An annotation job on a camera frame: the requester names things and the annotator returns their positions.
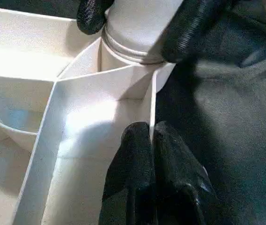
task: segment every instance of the white plastic part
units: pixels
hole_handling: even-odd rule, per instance
[[[0,141],[0,225],[11,220],[29,159],[11,139]]]
[[[55,80],[98,37],[73,19],[0,9],[0,76]]]
[[[124,59],[101,32],[79,32],[75,20],[0,9],[0,156],[13,158],[16,190],[29,163],[17,203],[0,192],[0,224],[96,223],[121,134],[146,121],[153,137],[155,95],[172,67]],[[19,146],[33,149],[29,162]],[[7,169],[0,168],[0,183],[2,174],[13,180]],[[66,183],[68,201],[60,198]]]
[[[163,61],[163,33],[183,0],[114,0],[107,12],[106,39],[121,57],[143,64]]]
[[[32,151],[53,82],[0,77],[0,128]]]
[[[156,80],[142,72],[131,65],[56,83],[14,225],[97,224],[122,132],[135,121],[153,131]]]

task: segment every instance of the dark background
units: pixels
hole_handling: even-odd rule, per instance
[[[80,0],[0,0],[0,8],[76,18],[79,3]]]

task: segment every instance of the black fabric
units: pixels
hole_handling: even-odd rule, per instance
[[[225,217],[258,225],[266,224],[266,23],[238,12],[227,11],[201,53],[175,67],[156,119],[174,126],[204,165]]]
[[[155,127],[157,217],[160,225],[229,225],[202,165],[176,130]]]
[[[100,225],[151,225],[155,218],[154,154],[148,125],[128,126],[106,175]]]
[[[0,0],[0,8],[76,18],[80,0]]]

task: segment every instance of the gloved finger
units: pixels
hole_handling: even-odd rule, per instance
[[[223,224],[220,205],[206,170],[176,130],[165,122],[156,124],[154,145],[158,221]]]
[[[184,0],[166,29],[162,56],[178,63],[193,52],[230,0]]]
[[[154,156],[145,122],[129,125],[111,162],[99,225],[154,224]]]
[[[114,0],[81,0],[77,13],[79,29],[88,35],[97,33],[106,23],[105,11]]]

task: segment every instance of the curved plastic edge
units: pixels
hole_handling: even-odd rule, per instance
[[[18,130],[0,122],[0,128],[23,149],[31,152],[37,133]]]
[[[174,67],[174,63],[166,63],[164,66],[154,72],[154,76],[157,80],[156,93],[158,93],[164,87]]]

